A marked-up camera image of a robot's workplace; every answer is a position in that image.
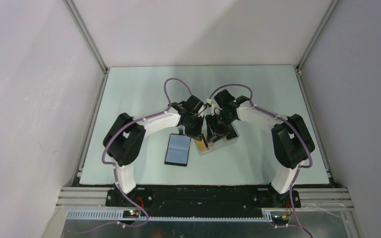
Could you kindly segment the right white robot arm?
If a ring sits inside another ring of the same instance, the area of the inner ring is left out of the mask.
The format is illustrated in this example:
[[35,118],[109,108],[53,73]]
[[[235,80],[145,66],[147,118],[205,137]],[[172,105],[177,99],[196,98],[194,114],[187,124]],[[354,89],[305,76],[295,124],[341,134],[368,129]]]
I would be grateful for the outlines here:
[[230,134],[234,121],[244,121],[270,132],[275,158],[280,164],[271,182],[274,190],[269,202],[282,207],[289,200],[287,191],[294,185],[303,162],[312,161],[315,150],[312,136],[303,118],[294,114],[285,117],[256,106],[251,97],[232,96],[228,90],[217,89],[206,100],[211,113],[205,116],[207,143],[215,143]]

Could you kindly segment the black card holder wallet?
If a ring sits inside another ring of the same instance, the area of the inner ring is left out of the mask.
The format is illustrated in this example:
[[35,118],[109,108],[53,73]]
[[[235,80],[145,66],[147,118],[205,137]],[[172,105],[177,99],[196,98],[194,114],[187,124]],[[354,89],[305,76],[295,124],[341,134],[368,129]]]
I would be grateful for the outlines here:
[[164,164],[186,167],[189,161],[190,143],[191,138],[185,135],[182,128],[178,129],[178,133],[171,133]]

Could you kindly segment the clear plastic card tray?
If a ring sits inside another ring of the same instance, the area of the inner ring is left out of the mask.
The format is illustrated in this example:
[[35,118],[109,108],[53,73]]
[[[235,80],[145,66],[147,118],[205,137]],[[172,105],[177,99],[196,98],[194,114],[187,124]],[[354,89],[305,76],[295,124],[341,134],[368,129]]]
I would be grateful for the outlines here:
[[[202,134],[204,134],[205,135],[205,137],[207,137],[207,129],[205,128],[205,129],[203,129],[202,130]],[[226,146],[229,146],[229,145],[231,145],[231,144],[233,144],[233,143],[236,143],[238,141],[238,139],[237,140],[234,140],[234,141],[226,141],[225,140],[225,137],[222,137],[221,139],[218,139],[218,140],[216,140],[214,143],[208,143],[209,144],[209,147],[211,148],[211,151],[210,152],[213,152],[213,151],[215,151],[215,150],[219,150],[219,149],[221,149],[221,148],[223,148],[223,147],[226,147]]]

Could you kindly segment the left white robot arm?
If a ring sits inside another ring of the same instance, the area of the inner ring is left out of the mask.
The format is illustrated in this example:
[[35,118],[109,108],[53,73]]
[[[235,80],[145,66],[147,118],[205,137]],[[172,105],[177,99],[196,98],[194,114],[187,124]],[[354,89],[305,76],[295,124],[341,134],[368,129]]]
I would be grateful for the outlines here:
[[115,186],[120,190],[120,203],[129,207],[137,200],[133,163],[144,138],[166,128],[183,126],[186,136],[201,139],[203,107],[204,103],[191,95],[186,101],[170,103],[166,109],[152,115],[134,118],[122,113],[117,117],[103,140],[101,161],[112,167]]

